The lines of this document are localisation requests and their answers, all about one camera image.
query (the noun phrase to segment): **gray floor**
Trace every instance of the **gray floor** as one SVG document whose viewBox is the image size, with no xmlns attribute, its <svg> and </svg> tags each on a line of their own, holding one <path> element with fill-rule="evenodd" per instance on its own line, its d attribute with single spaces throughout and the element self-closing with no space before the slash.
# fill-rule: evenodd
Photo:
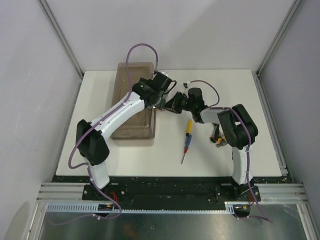
<svg viewBox="0 0 320 240">
<path fill-rule="evenodd" d="M 224 214 L 122 214 L 113 220 L 85 217 L 63 226 L 46 220 L 42 240 L 305 240 L 296 205 L 264 205 L 273 224 L 258 219 L 236 220 Z M 252 215 L 258 215 L 256 207 Z M 79 213 L 48 212 L 61 223 Z"/>
</svg>

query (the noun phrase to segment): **white table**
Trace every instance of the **white table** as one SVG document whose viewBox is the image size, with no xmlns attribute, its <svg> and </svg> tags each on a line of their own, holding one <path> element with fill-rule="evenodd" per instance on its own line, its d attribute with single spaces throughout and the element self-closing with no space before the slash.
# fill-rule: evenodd
<svg viewBox="0 0 320 240">
<path fill-rule="evenodd" d="M 220 107 L 243 104 L 258 127 L 258 136 L 253 145 L 251 170 L 255 177 L 281 176 L 276 152 L 265 120 L 263 109 L 250 70 L 167 70 L 169 77 L 177 80 L 168 100 L 183 91 L 182 83 L 205 80 L 216 87 L 220 94 Z M 76 126 L 81 119 L 91 121 L 111 107 L 116 71 L 87 71 L 74 108 L 70 127 L 60 157 L 57 176 L 86 176 L 86 167 L 74 170 L 68 168 L 68 158 L 75 145 Z M 203 83 L 200 87 L 207 105 L 217 101 L 215 92 Z M 230 146 L 217 148 L 209 141 L 211 124 L 195 123 L 192 127 L 192 141 L 183 165 L 183 147 L 190 112 L 174 114 L 158 111 L 153 146 L 118 146 L 109 139 L 110 155 L 105 161 L 111 176 L 161 176 L 161 177 L 222 177 L 233 172 Z M 72 165 L 82 163 L 79 151 L 73 157 Z"/>
</svg>

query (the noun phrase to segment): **screwdriver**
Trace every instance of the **screwdriver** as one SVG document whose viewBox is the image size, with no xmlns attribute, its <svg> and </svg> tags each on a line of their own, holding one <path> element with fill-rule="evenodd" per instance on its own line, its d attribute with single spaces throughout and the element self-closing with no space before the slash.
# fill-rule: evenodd
<svg viewBox="0 0 320 240">
<path fill-rule="evenodd" d="M 184 162 L 186 153 L 187 153 L 189 146 L 190 146 L 190 143 L 191 143 L 191 139 L 192 139 L 192 135 L 190 134 L 191 128 L 192 128 L 192 120 L 189 120 L 188 127 L 186 129 L 186 134 L 185 134 L 186 138 L 185 138 L 185 142 L 184 142 L 184 150 L 183 150 L 183 157 L 181 160 L 181 164 Z"/>
</svg>

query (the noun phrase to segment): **blue handle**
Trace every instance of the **blue handle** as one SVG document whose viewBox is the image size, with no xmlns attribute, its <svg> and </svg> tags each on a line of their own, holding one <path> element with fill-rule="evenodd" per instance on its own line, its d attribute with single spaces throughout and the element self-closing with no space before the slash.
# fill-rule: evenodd
<svg viewBox="0 0 320 240">
<path fill-rule="evenodd" d="M 189 145 L 190 145 L 190 143 L 191 143 L 191 139 L 192 139 L 192 135 L 191 135 L 191 134 L 189 134 L 189 136 L 187 136 L 187 137 L 185 138 L 185 143 L 184 143 L 184 146 L 185 146 L 185 147 L 189 147 Z"/>
</svg>

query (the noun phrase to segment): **yellow handle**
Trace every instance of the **yellow handle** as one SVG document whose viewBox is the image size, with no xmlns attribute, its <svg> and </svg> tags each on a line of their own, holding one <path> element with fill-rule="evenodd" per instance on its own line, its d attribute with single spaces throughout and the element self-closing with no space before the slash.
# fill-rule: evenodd
<svg viewBox="0 0 320 240">
<path fill-rule="evenodd" d="M 186 136 L 190 134 L 191 128 L 192 128 L 192 120 L 189 120 L 188 128 L 186 129 L 186 134 L 185 134 Z"/>
</svg>

